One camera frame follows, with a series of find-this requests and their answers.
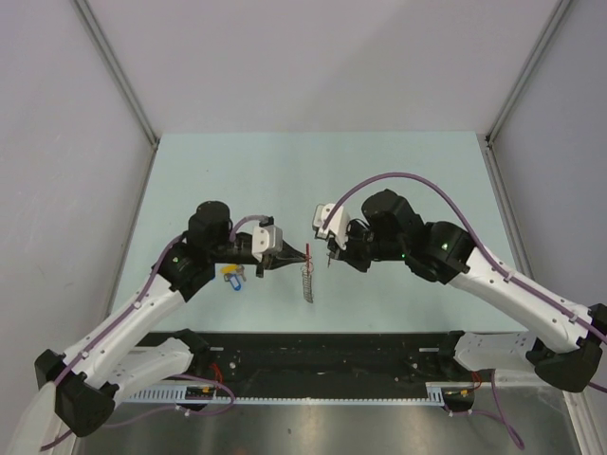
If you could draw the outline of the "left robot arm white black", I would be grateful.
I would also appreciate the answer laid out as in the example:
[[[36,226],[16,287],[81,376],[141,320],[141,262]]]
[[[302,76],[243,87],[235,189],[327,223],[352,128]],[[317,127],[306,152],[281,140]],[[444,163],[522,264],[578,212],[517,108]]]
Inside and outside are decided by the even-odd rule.
[[[200,204],[186,230],[160,253],[143,286],[117,313],[62,353],[43,351],[34,362],[40,387],[55,387],[52,412],[70,433],[84,437],[100,428],[128,386],[140,388],[184,373],[191,379],[210,367],[207,345],[190,330],[169,341],[129,379],[120,362],[159,322],[188,302],[215,277],[219,264],[252,264],[262,277],[267,270],[303,264],[305,255],[287,243],[271,217],[255,215],[257,227],[241,232],[220,201]]]

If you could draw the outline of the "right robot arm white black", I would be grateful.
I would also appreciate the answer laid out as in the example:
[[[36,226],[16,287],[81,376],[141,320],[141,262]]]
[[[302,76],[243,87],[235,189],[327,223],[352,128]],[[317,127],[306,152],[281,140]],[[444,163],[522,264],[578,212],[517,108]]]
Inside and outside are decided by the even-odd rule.
[[[521,332],[455,331],[439,348],[438,371],[534,373],[568,392],[584,391],[597,372],[606,307],[570,302],[509,267],[450,222],[425,222],[406,198],[380,191],[361,206],[362,220],[335,204],[319,205],[313,229],[329,256],[365,273],[375,262],[402,262],[417,277],[483,300],[523,325]]]

